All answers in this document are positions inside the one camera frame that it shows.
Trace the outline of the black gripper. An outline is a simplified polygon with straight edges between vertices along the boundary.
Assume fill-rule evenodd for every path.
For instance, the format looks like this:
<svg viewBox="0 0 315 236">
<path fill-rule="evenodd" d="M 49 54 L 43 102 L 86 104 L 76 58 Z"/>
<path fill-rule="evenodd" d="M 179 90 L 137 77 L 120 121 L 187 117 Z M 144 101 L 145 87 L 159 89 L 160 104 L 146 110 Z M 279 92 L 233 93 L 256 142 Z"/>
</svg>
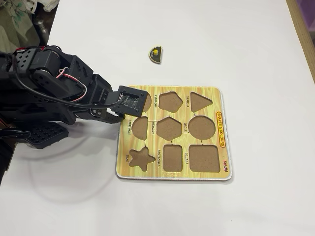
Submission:
<svg viewBox="0 0 315 236">
<path fill-rule="evenodd" d="M 125 115 L 108 112 L 107 109 L 93 109 L 90 106 L 110 103 L 107 96 L 113 90 L 110 84 L 98 74 L 94 74 L 77 56 L 63 54 L 63 99 L 88 108 L 63 107 L 63 122 L 74 124 L 77 118 L 96 120 L 104 123 L 121 123 Z"/>
</svg>

